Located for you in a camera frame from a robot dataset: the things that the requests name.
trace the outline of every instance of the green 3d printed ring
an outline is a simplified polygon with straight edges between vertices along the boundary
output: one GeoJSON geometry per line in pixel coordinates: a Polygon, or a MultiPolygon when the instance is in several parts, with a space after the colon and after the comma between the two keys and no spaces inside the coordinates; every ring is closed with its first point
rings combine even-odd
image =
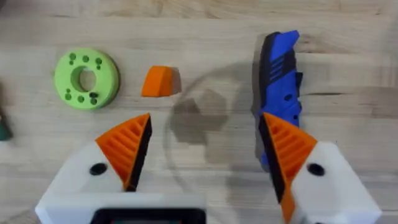
{"type": "Polygon", "coordinates": [[[119,75],[115,64],[105,54],[93,49],[74,49],[58,61],[55,87],[61,99],[74,108],[92,110],[107,105],[118,92],[119,75]],[[96,77],[92,90],[80,85],[80,73],[89,68],[96,77]]]}

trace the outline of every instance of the hole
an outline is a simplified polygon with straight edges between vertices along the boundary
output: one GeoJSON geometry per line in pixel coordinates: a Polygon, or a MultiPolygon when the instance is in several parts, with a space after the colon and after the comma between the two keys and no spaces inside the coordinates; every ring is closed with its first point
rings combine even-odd
{"type": "Polygon", "coordinates": [[[96,83],[96,76],[88,68],[80,67],[72,73],[72,85],[78,91],[86,93],[92,90],[96,83]]]}
{"type": "Polygon", "coordinates": [[[96,98],[96,97],[98,97],[98,93],[91,92],[88,96],[90,98],[96,98]]]}
{"type": "Polygon", "coordinates": [[[291,94],[288,94],[285,96],[284,100],[289,101],[293,96],[291,94]]]}
{"type": "Polygon", "coordinates": [[[70,58],[70,60],[75,60],[76,59],[76,54],[75,53],[70,53],[69,58],[70,58]]]}
{"type": "Polygon", "coordinates": [[[90,174],[91,175],[101,175],[101,174],[105,173],[107,168],[108,168],[108,166],[105,163],[99,162],[97,164],[94,164],[90,168],[90,174]]]}
{"type": "Polygon", "coordinates": [[[92,99],[90,100],[90,103],[91,103],[92,105],[95,105],[95,104],[97,104],[97,99],[95,99],[95,98],[92,98],[92,99]]]}
{"type": "Polygon", "coordinates": [[[323,168],[321,165],[316,164],[316,163],[308,164],[307,165],[307,170],[312,175],[316,175],[316,176],[319,176],[319,177],[325,175],[325,168],[323,168]]]}
{"type": "Polygon", "coordinates": [[[89,61],[89,58],[88,58],[87,55],[84,55],[84,56],[83,56],[83,61],[84,61],[84,62],[88,62],[88,61],[89,61]]]}
{"type": "Polygon", "coordinates": [[[70,99],[72,99],[72,96],[71,96],[71,94],[69,94],[69,93],[65,94],[65,99],[66,99],[66,100],[70,100],[70,99]]]}
{"type": "Polygon", "coordinates": [[[77,101],[79,101],[80,103],[84,102],[84,100],[85,100],[85,98],[82,97],[82,96],[79,96],[79,97],[77,98],[77,101]]]}
{"type": "Polygon", "coordinates": [[[95,63],[97,63],[97,65],[101,65],[102,64],[102,60],[100,58],[96,58],[95,59],[95,63]]]}

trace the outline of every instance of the green ring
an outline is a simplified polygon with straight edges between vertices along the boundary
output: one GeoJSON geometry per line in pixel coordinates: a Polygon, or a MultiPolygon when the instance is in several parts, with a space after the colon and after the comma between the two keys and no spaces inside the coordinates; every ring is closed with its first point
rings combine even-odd
{"type": "Polygon", "coordinates": [[[115,97],[119,88],[119,75],[107,55],[93,49],[73,49],[58,61],[55,88],[60,98],[74,108],[98,109],[115,97]],[[84,68],[89,68],[96,77],[95,86],[90,91],[85,91],[80,86],[79,76],[84,68]],[[90,99],[89,94],[92,92],[98,94],[95,100],[90,99]]]}

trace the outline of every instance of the black stripe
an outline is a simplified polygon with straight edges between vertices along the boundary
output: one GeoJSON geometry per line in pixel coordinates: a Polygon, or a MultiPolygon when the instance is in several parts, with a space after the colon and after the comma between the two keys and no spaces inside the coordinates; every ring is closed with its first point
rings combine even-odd
{"type": "Polygon", "coordinates": [[[277,34],[280,34],[280,32],[275,32],[267,35],[261,49],[260,62],[259,62],[259,87],[260,87],[261,107],[264,107],[267,104],[266,90],[268,86],[268,81],[270,79],[269,73],[271,70],[271,63],[269,60],[271,57],[272,45],[274,44],[274,39],[277,34]]]}
{"type": "Polygon", "coordinates": [[[268,130],[268,125],[264,115],[260,116],[259,130],[264,143],[264,150],[267,154],[269,170],[272,177],[272,183],[274,184],[276,197],[278,202],[282,200],[285,191],[285,182],[280,171],[280,166],[276,156],[274,144],[272,143],[271,135],[268,130]]]}
{"type": "Polygon", "coordinates": [[[149,139],[152,136],[152,124],[150,117],[148,118],[147,124],[142,134],[140,145],[138,147],[136,162],[130,174],[130,183],[127,186],[127,192],[135,192],[137,189],[139,176],[141,175],[142,167],[144,166],[145,157],[148,151],[149,139]]]}

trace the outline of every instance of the orange block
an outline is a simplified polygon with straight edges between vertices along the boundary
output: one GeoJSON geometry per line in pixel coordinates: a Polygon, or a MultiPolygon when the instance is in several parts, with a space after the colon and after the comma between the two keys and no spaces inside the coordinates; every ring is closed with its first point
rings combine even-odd
{"type": "Polygon", "coordinates": [[[137,187],[151,134],[150,115],[144,114],[95,139],[126,191],[135,191],[137,187]]]}
{"type": "Polygon", "coordinates": [[[142,96],[160,97],[172,94],[173,70],[167,66],[152,66],[142,87],[142,96]]]}

